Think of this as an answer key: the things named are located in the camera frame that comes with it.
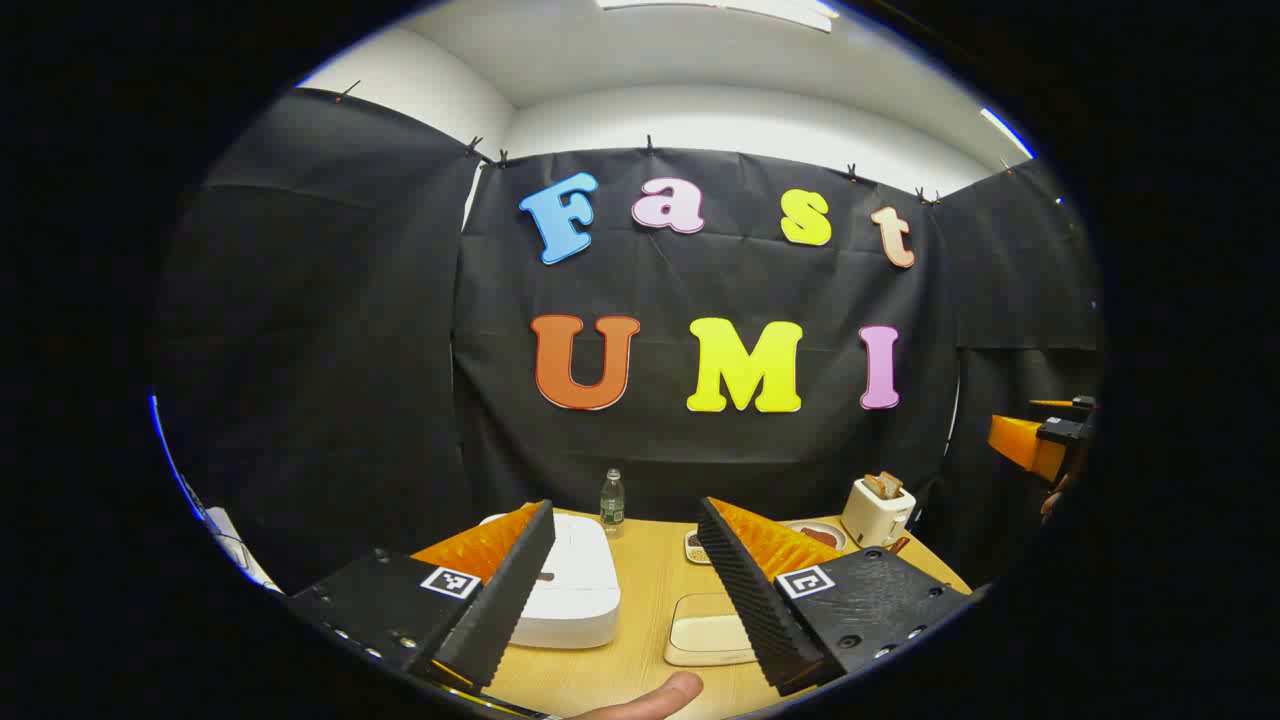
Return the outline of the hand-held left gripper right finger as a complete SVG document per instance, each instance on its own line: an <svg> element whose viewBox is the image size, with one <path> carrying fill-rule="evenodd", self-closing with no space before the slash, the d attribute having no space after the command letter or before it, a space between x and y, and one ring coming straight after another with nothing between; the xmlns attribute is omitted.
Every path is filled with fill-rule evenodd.
<svg viewBox="0 0 1280 720"><path fill-rule="evenodd" d="M698 537L783 697L869 676L974 603L887 548L837 553L712 497L700 501Z"/></svg>

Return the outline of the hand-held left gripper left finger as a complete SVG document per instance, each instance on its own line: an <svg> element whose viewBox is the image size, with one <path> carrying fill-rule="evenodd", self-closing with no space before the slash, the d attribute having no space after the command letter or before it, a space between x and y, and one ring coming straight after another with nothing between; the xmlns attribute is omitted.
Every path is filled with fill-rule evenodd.
<svg viewBox="0 0 1280 720"><path fill-rule="evenodd" d="M525 503L417 553L375 548L288 606L393 673L475 693L497 674L554 541L552 502Z"/></svg>

